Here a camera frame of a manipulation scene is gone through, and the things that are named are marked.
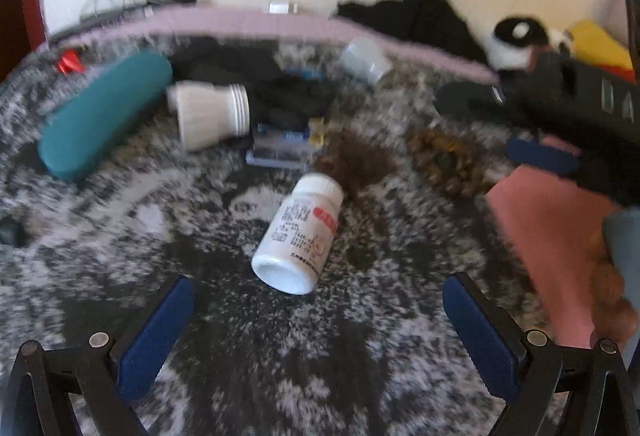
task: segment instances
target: red label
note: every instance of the red label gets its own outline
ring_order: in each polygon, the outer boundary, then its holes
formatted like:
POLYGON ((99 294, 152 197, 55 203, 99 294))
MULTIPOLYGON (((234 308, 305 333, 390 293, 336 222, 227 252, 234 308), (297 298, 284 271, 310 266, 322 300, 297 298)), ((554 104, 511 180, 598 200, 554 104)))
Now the red label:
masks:
POLYGON ((320 221, 325 223, 327 228, 331 230, 331 232, 335 235, 335 231, 338 229, 338 222, 329 212, 325 212, 323 209, 315 207, 313 215, 320 219, 320 221))

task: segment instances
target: teal eyeglass case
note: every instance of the teal eyeglass case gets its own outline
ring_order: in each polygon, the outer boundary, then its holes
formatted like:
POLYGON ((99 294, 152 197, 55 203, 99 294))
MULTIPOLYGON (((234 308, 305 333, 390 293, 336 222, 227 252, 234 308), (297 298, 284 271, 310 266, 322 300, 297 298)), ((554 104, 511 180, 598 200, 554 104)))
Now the teal eyeglass case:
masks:
POLYGON ((124 58, 56 112, 38 144, 49 172, 63 181, 87 176, 171 84, 169 60, 142 51, 124 58))

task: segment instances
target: panda plush toy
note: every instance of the panda plush toy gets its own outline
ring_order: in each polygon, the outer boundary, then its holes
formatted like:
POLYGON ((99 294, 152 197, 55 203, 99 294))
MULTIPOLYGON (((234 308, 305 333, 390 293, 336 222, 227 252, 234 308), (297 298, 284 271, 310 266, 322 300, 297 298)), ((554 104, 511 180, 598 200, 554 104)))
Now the panda plush toy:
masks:
POLYGON ((533 17, 511 16, 495 25, 485 47, 489 65, 506 81, 527 70, 534 48, 552 48, 571 56, 572 39, 567 33, 545 28, 533 17))

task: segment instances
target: pink paper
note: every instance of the pink paper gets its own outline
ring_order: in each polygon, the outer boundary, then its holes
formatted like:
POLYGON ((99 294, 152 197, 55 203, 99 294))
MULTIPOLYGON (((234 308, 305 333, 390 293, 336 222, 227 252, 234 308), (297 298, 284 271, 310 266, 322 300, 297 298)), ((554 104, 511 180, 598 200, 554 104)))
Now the pink paper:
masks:
POLYGON ((619 208, 605 196, 531 167, 517 168, 487 200, 529 273, 556 343, 588 348, 594 263, 586 248, 602 220, 619 208))
POLYGON ((409 44, 345 19, 318 15, 277 15, 249 8, 196 4, 153 9, 148 18, 124 22, 114 28, 96 29, 65 42, 87 43, 117 37, 156 33, 214 35, 216 37, 290 38, 314 42, 347 44, 356 37, 369 37, 386 53, 399 58, 431 64, 476 82, 494 83, 497 78, 488 67, 422 44, 409 44))

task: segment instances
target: black cloth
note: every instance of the black cloth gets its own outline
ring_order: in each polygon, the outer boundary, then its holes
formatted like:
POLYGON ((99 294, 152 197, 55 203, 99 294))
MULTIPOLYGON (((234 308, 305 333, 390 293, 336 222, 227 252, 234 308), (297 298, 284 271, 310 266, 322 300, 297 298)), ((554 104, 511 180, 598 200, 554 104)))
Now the black cloth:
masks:
POLYGON ((268 48, 227 46, 200 37, 170 58, 174 80, 214 85, 244 85, 252 125, 305 130, 310 118, 323 117, 335 98, 329 82, 282 72, 268 48))
POLYGON ((487 64, 484 50, 447 0, 379 0, 371 6, 348 1, 338 4, 335 15, 405 42, 487 64))
POLYGON ((436 93, 433 105, 441 116, 464 123, 486 121, 498 125, 524 127, 526 116, 514 105, 511 94, 504 96, 505 102, 496 101, 494 86, 476 82, 449 82, 436 93))

